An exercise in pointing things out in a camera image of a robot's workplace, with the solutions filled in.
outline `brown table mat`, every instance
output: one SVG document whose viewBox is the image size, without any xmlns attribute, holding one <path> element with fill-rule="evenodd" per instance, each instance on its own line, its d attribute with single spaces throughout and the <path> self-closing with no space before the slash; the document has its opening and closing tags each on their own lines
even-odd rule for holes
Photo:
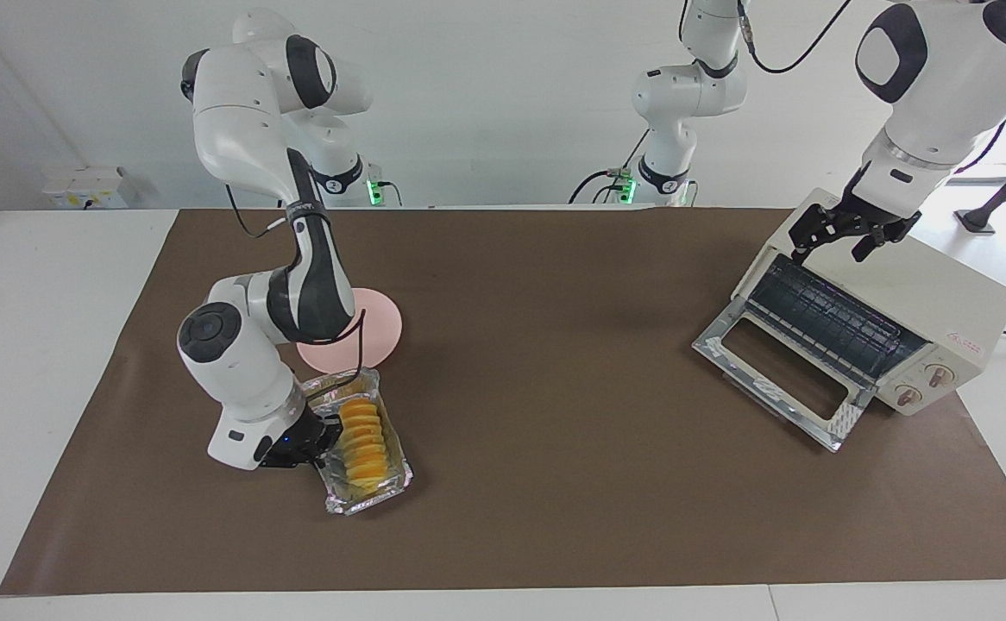
<svg viewBox="0 0 1006 621">
<path fill-rule="evenodd" d="M 381 393 L 415 469 L 345 518 L 310 469 L 204 454 L 177 326 L 293 247 L 184 211 L 1 594 L 1006 578 L 1006 479 L 957 398 L 876 403 L 830 455 L 689 349 L 786 215 L 335 213 L 350 280 L 403 308 Z"/>
</svg>

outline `toaster oven door handle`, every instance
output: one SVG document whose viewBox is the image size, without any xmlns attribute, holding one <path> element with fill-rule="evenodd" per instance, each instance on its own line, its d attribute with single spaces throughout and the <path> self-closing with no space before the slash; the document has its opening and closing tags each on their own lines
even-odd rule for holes
<svg viewBox="0 0 1006 621">
<path fill-rule="evenodd" d="M 801 401 L 791 397 L 791 394 L 781 389 L 771 378 L 764 376 L 764 373 L 757 370 L 743 358 L 732 353 L 721 342 L 721 339 L 729 333 L 729 330 L 732 330 L 732 327 L 740 319 L 752 321 L 752 316 L 746 313 L 746 300 L 740 296 L 732 299 L 732 302 L 721 311 L 716 319 L 713 319 L 711 325 L 694 341 L 693 349 L 715 363 L 738 389 L 743 390 L 762 406 L 789 420 L 792 424 L 798 425 L 814 440 L 821 443 L 824 448 L 830 449 L 834 453 L 837 452 L 847 434 L 851 432 L 859 417 L 875 398 L 875 386 L 863 386 L 842 377 L 835 377 L 847 390 L 845 401 L 837 406 L 832 417 L 826 418 L 815 413 Z M 779 339 L 787 346 L 792 345 L 786 339 L 775 334 L 763 322 L 752 322 L 764 328 L 773 338 Z"/>
</svg>

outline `round plate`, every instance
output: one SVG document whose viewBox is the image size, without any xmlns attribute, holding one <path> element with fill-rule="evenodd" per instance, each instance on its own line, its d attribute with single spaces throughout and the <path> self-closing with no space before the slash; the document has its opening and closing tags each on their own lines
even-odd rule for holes
<svg viewBox="0 0 1006 621">
<path fill-rule="evenodd" d="M 362 308 L 368 311 L 365 323 L 361 327 L 364 330 L 364 343 L 362 343 L 364 356 L 361 357 L 361 363 L 376 368 L 377 364 L 384 361 L 384 358 L 390 356 L 396 349 L 399 335 L 403 332 L 403 316 L 400 316 L 399 307 L 396 307 L 396 303 L 387 295 L 370 288 L 354 288 L 354 306 L 357 307 L 357 314 L 349 323 L 348 329 L 352 329 L 354 323 L 357 323 Z M 337 373 L 340 370 L 356 368 L 357 338 L 357 334 L 351 334 L 333 345 L 300 343 L 297 348 L 303 361 L 313 369 L 321 370 L 323 373 Z"/>
</svg>

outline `sliced oranges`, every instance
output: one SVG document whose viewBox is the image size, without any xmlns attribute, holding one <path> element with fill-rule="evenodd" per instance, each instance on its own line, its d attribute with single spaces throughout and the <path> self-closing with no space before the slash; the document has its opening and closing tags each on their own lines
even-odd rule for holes
<svg viewBox="0 0 1006 621">
<path fill-rule="evenodd" d="M 358 490 L 376 491 L 388 477 L 388 451 L 380 429 L 380 414 L 368 399 L 346 401 L 338 408 L 342 435 L 337 448 L 346 465 L 346 479 Z"/>
</svg>

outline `white table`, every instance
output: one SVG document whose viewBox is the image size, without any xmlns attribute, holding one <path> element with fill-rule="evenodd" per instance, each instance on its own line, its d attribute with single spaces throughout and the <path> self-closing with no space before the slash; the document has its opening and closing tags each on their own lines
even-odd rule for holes
<svg viewBox="0 0 1006 621">
<path fill-rule="evenodd" d="M 914 232 L 1006 284 L 1003 237 L 960 232 L 948 188 Z M 0 214 L 0 582 L 176 212 Z M 1006 339 L 961 397 L 1006 474 Z M 1006 618 L 1006 582 L 0 599 L 0 618 Z"/>
</svg>

